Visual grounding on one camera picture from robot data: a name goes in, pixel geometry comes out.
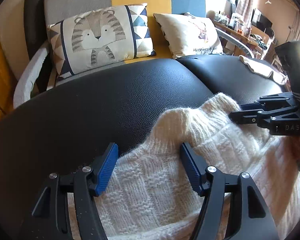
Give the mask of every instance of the tiger illustration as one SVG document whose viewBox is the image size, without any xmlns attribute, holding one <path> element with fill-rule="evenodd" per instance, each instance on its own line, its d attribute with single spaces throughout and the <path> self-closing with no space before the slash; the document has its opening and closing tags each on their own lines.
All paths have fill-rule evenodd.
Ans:
<svg viewBox="0 0 300 240">
<path fill-rule="evenodd" d="M 114 10 L 91 12 L 81 18 L 77 17 L 72 33 L 72 50 L 92 49 L 91 65 L 98 63 L 98 54 L 115 61 L 115 57 L 108 44 L 126 39 L 119 20 L 114 16 Z"/>
</svg>

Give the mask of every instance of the knit texture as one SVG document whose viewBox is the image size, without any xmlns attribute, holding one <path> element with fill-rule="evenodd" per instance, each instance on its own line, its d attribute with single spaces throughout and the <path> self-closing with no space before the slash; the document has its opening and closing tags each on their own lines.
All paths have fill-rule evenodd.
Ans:
<svg viewBox="0 0 300 240">
<path fill-rule="evenodd" d="M 300 217 L 300 173 L 290 138 L 271 136 L 256 125 L 237 126 L 228 117 L 238 104 L 220 93 L 197 109 L 165 111 L 146 141 L 121 157 L 106 191 L 95 198 L 110 240 L 188 240 L 203 198 L 191 188 L 179 159 L 189 142 L 207 163 L 230 174 L 248 172 L 260 189 L 280 239 Z M 74 239 L 80 239 L 73 195 L 69 213 Z M 225 198 L 219 230 L 222 239 L 229 212 Z"/>
</svg>

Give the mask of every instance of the deer illustration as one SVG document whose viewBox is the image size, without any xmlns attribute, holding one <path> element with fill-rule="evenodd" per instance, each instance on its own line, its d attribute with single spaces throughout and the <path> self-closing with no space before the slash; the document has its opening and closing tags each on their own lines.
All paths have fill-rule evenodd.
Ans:
<svg viewBox="0 0 300 240">
<path fill-rule="evenodd" d="M 197 24 L 190 22 L 192 24 L 194 24 L 199 30 L 200 30 L 200 35 L 198 36 L 199 39 L 203 39 L 205 43 L 208 42 L 208 36 L 207 36 L 207 30 L 206 30 L 206 25 L 200 21 L 200 23 L 202 23 L 204 25 L 203 28 L 199 27 Z"/>
</svg>

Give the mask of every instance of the metal screw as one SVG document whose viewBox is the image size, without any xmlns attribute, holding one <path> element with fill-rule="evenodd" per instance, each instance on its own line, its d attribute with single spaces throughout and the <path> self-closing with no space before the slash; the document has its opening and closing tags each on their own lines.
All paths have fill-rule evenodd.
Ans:
<svg viewBox="0 0 300 240">
<path fill-rule="evenodd" d="M 50 175 L 49 175 L 49 178 L 50 179 L 55 179 L 57 177 L 57 174 L 56 173 L 51 173 Z"/>
<path fill-rule="evenodd" d="M 213 173 L 213 172 L 216 172 L 216 171 L 217 171 L 217 168 L 214 167 L 214 166 L 209 166 L 209 167 L 208 167 L 208 171 Z"/>
<path fill-rule="evenodd" d="M 243 178 L 245 178 L 245 179 L 247 179 L 247 178 L 250 177 L 249 173 L 246 173 L 246 172 L 243 172 L 243 173 L 241 174 L 241 176 L 242 176 Z"/>
<path fill-rule="evenodd" d="M 83 172 L 90 172 L 91 171 L 91 167 L 90 166 L 85 166 L 82 168 Z"/>
</svg>

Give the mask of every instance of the triangle pattern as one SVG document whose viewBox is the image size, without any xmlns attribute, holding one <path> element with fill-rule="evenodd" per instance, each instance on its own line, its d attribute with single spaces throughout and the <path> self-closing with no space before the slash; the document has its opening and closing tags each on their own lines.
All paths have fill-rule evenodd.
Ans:
<svg viewBox="0 0 300 240">
<path fill-rule="evenodd" d="M 147 25 L 147 23 L 148 23 L 148 17 L 147 16 L 145 16 L 145 15 L 139 15 L 139 17 L 141 17 L 141 19 L 143 19 L 144 21 L 145 21 L 145 24 Z"/>
<path fill-rule="evenodd" d="M 63 47 L 62 46 L 56 48 L 53 52 L 56 53 L 62 59 L 65 59 L 65 56 L 63 54 Z"/>
<path fill-rule="evenodd" d="M 145 15 L 145 16 L 147 16 L 147 9 L 144 8 L 143 11 L 140 13 L 140 15 Z"/>
<path fill-rule="evenodd" d="M 131 10 L 130 10 L 130 14 L 131 15 L 137 15 L 134 11 L 131 11 Z"/>
<path fill-rule="evenodd" d="M 139 39 L 139 40 L 136 40 L 136 45 L 137 45 L 137 52 L 139 51 L 139 46 L 140 44 L 142 43 L 143 39 Z"/>
<path fill-rule="evenodd" d="M 133 11 L 134 13 L 136 13 L 136 14 L 140 14 L 142 11 L 143 11 L 143 9 L 144 9 L 144 7 L 143 6 L 140 6 L 140 5 L 131 5 L 131 6 L 128 6 L 129 7 L 129 9 L 131 10 L 131 11 Z"/>
<path fill-rule="evenodd" d="M 140 16 L 138 16 L 137 19 L 133 22 L 133 26 L 146 26 L 146 23 Z"/>
<path fill-rule="evenodd" d="M 150 30 L 149 30 L 149 28 L 148 28 L 148 31 L 147 31 L 147 33 L 146 33 L 146 35 L 145 35 L 145 38 L 151 38 L 151 37 L 150 37 Z"/>
<path fill-rule="evenodd" d="M 142 42 L 139 46 L 138 46 L 138 51 L 147 51 L 149 50 L 149 46 L 147 45 L 146 42 Z"/>
<path fill-rule="evenodd" d="M 58 36 L 54 49 L 59 48 L 60 46 L 62 46 L 61 35 Z"/>
<path fill-rule="evenodd" d="M 55 64 L 58 64 L 61 60 L 63 60 L 61 57 L 59 57 L 56 53 L 53 53 L 53 61 Z"/>
<path fill-rule="evenodd" d="M 63 66 L 64 62 L 65 62 L 65 61 L 59 61 L 58 64 L 55 64 L 56 70 L 57 70 L 57 72 L 58 72 L 58 75 L 60 75 L 60 73 L 61 73 L 62 66 Z"/>
<path fill-rule="evenodd" d="M 50 36 L 50 39 L 52 39 L 52 38 L 53 38 L 54 36 L 56 36 L 57 34 L 59 34 L 59 33 L 55 32 L 55 31 L 52 30 L 52 29 L 49 30 L 49 36 Z"/>
<path fill-rule="evenodd" d="M 136 37 L 136 40 L 142 39 L 138 34 L 134 33 L 134 36 Z"/>
<path fill-rule="evenodd" d="M 58 35 L 54 36 L 52 39 L 50 39 L 50 43 L 51 43 L 51 46 L 52 46 L 53 50 L 56 47 L 56 41 L 57 41 L 57 39 L 58 39 L 59 36 L 60 35 L 58 34 Z"/>
<path fill-rule="evenodd" d="M 136 26 L 133 27 L 133 30 L 135 34 L 138 34 L 138 36 L 143 39 L 146 36 L 146 33 L 148 32 L 149 28 L 146 26 Z"/>
<path fill-rule="evenodd" d="M 62 69 L 61 69 L 61 73 L 60 73 L 60 76 L 64 73 L 67 73 L 67 72 L 72 72 L 72 69 L 70 67 L 70 64 L 67 60 L 64 61 L 63 65 L 62 65 Z"/>
<path fill-rule="evenodd" d="M 134 22 L 138 17 L 139 17 L 138 14 L 131 15 L 132 22 Z"/>
</svg>

